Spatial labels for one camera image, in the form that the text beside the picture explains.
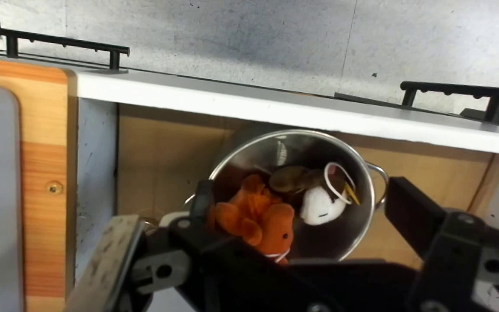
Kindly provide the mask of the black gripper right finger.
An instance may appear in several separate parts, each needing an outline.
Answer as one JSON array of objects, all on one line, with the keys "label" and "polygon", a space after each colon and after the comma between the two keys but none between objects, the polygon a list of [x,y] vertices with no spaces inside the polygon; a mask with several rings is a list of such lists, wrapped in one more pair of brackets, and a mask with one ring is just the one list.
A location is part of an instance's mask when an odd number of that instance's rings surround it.
[{"label": "black gripper right finger", "polygon": [[385,216],[418,256],[430,252],[447,219],[447,212],[406,178],[388,181]]}]

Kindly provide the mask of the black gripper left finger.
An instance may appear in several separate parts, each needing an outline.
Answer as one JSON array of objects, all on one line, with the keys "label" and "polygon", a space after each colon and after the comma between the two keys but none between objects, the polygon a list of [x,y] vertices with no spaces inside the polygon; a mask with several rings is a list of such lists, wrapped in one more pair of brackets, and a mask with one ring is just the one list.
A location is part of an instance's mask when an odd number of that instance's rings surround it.
[{"label": "black gripper left finger", "polygon": [[191,217],[193,219],[207,219],[208,210],[215,205],[215,195],[213,195],[213,183],[212,181],[201,181],[196,188],[193,204],[191,204]]}]

